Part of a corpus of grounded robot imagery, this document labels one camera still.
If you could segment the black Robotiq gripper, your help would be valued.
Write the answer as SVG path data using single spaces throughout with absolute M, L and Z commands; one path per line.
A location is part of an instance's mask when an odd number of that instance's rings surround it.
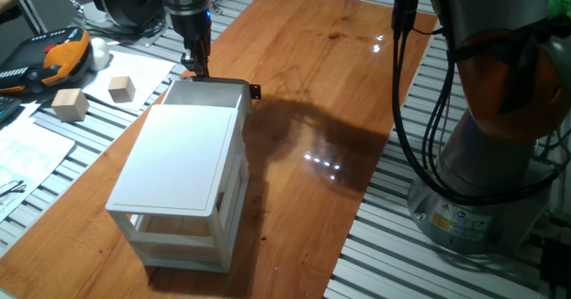
M 197 12 L 170 16 L 173 29 L 183 38 L 186 49 L 180 63 L 198 77 L 210 76 L 208 61 L 211 53 L 211 14 Z

